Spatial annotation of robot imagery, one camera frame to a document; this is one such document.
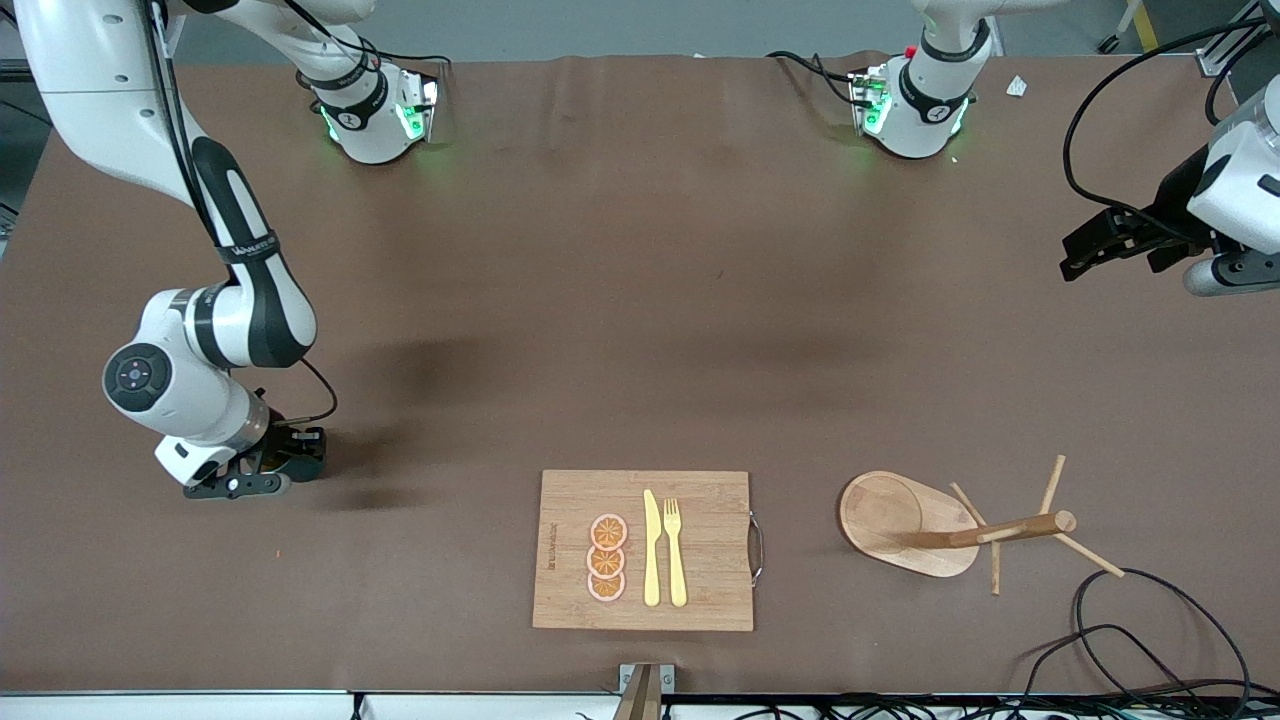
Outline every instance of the metal ring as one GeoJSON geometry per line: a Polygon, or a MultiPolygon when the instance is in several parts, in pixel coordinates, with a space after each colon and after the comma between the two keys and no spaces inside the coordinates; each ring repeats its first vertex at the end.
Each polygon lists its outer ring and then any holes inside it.
{"type": "Polygon", "coordinates": [[[748,510],[746,519],[751,523],[751,529],[755,530],[756,564],[755,573],[751,574],[751,587],[754,588],[760,582],[760,573],[764,571],[764,530],[760,529],[760,524],[755,520],[754,510],[748,510]]]}

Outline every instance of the citrus slice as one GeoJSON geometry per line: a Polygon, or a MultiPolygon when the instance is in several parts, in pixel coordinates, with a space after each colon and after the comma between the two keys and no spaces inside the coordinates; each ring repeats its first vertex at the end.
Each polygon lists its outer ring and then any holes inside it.
{"type": "Polygon", "coordinates": [[[618,575],[617,578],[596,578],[595,575],[586,577],[586,592],[591,593],[591,597],[599,600],[600,602],[613,602],[614,600],[622,597],[622,591],[627,589],[627,577],[618,575]]]}
{"type": "Polygon", "coordinates": [[[600,550],[617,550],[627,541],[627,524],[613,512],[605,512],[591,523],[591,544],[600,550]]]}
{"type": "Polygon", "coordinates": [[[618,574],[622,573],[622,566],[625,564],[626,557],[622,556],[621,550],[600,550],[598,547],[590,547],[586,551],[586,569],[602,580],[617,578],[618,574]]]}

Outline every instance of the cutting board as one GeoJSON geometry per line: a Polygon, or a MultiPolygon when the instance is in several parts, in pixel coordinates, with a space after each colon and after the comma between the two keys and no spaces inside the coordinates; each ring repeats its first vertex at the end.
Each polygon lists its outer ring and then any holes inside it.
{"type": "Polygon", "coordinates": [[[534,626],[599,630],[737,630],[755,626],[748,557],[746,473],[545,470],[538,520],[534,626]],[[680,551],[689,603],[671,603],[667,534],[658,541],[662,602],[644,603],[644,491],[680,501],[680,551]],[[626,589],[612,602],[588,592],[591,523],[605,512],[627,524],[626,589]]]}

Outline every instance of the wooden mug tree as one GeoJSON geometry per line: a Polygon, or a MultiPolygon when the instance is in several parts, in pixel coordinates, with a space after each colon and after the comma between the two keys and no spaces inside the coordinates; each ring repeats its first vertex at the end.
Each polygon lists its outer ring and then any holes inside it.
{"type": "Polygon", "coordinates": [[[978,548],[991,546],[991,593],[1000,594],[1000,546],[1052,536],[1117,578],[1124,571],[1078,543],[1068,533],[1075,515],[1051,511],[1066,457],[1059,455],[1039,512],[988,525],[960,486],[956,497],[901,475],[877,470],[850,480],[840,496],[840,527],[861,552],[891,565],[936,578],[959,575],[973,565],[978,548]]]}

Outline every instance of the table surface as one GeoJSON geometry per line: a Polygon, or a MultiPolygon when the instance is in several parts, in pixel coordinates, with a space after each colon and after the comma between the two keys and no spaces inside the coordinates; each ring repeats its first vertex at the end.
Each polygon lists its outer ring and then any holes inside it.
{"type": "MultiPolygon", "coordinates": [[[[1059,275],[1097,211],[1062,132],[1117,61],[992,60],[924,161],[772,60],[458,65],[442,145],[378,168],[325,141],[291,69],[184,68],[342,395],[326,475],[238,502],[183,500],[99,389],[151,293],[223,277],[207,240],[51,142],[0,264],[0,687],[596,689],[660,660],[682,691],[1009,691],[1093,568],[1010,544],[993,598],[984,556],[918,577],[854,551],[835,506],[884,469],[1012,519],[1059,452],[1075,537],[1181,584],[1275,682],[1280,296],[1194,299],[1140,260],[1059,275]],[[532,629],[547,468],[749,470],[756,630],[532,629]]],[[[1076,158],[1142,204],[1207,138],[1206,83],[1188,58],[1132,76],[1076,158]]],[[[326,402],[301,368],[238,377],[287,415],[326,402]]],[[[1089,602],[1184,676],[1234,671],[1138,578],[1089,602]]],[[[1062,653],[1037,688],[1107,685],[1062,653]]]]}

